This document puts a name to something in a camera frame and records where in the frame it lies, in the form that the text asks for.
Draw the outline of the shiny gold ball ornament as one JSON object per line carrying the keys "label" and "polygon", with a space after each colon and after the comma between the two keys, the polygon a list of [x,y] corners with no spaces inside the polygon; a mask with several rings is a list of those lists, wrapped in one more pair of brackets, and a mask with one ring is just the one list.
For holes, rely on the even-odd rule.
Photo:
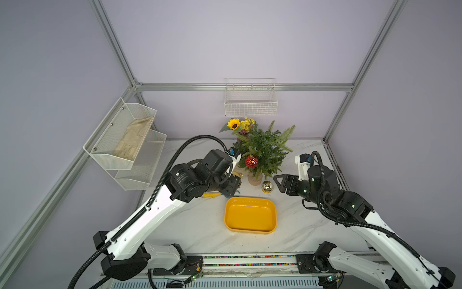
{"label": "shiny gold ball ornament", "polygon": [[264,193],[270,194],[274,190],[273,183],[269,180],[266,180],[261,184],[261,189]]}

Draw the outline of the blue yellow toy rake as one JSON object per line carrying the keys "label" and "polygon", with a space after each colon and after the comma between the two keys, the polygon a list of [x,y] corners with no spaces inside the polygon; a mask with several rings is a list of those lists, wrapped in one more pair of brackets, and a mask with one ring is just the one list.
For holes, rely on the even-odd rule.
{"label": "blue yellow toy rake", "polygon": [[213,197],[218,197],[218,196],[221,196],[221,193],[219,193],[219,192],[210,192],[210,193],[204,193],[202,195],[202,198],[203,199],[208,199],[208,198],[213,198]]}

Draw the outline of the yellow plastic tray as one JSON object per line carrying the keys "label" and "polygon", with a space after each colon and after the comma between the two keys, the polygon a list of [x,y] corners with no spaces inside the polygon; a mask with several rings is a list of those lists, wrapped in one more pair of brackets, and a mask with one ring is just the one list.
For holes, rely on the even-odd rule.
{"label": "yellow plastic tray", "polygon": [[233,232],[271,234],[277,228],[277,208],[269,199],[233,197],[226,203],[224,222]]}

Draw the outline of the red glitter ball ornament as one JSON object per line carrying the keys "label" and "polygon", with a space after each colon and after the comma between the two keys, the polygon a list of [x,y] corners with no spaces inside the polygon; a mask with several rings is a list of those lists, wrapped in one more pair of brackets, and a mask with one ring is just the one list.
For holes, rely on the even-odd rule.
{"label": "red glitter ball ornament", "polygon": [[249,168],[249,169],[255,169],[257,168],[259,164],[259,160],[252,156],[252,155],[249,155],[246,159],[245,159],[245,165]]}

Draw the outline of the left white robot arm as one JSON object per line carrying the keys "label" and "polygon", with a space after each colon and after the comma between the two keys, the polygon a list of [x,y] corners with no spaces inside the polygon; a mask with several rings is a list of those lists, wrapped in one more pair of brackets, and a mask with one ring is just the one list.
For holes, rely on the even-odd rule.
{"label": "left white robot arm", "polygon": [[188,257],[179,244],[155,246],[147,238],[160,224],[195,198],[205,193],[220,192],[234,196],[241,179],[233,175],[241,159],[237,148],[214,149],[203,159],[177,164],[167,170],[164,184],[153,202],[145,202],[137,220],[128,218],[112,231],[100,231],[94,237],[97,249],[107,244],[101,261],[103,274],[118,281],[129,280],[146,269],[162,270],[178,275],[186,267]]}

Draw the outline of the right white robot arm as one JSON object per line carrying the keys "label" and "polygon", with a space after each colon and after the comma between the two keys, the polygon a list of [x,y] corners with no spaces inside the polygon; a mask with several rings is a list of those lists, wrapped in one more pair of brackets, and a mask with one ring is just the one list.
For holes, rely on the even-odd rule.
{"label": "right white robot arm", "polygon": [[449,289],[454,285],[453,271],[421,256],[361,195],[341,189],[335,172],[328,167],[301,164],[298,175],[283,174],[273,179],[280,192],[315,204],[326,219],[354,231],[388,263],[375,264],[334,243],[323,242],[309,263],[299,262],[300,267],[316,273],[349,273],[381,289]]}

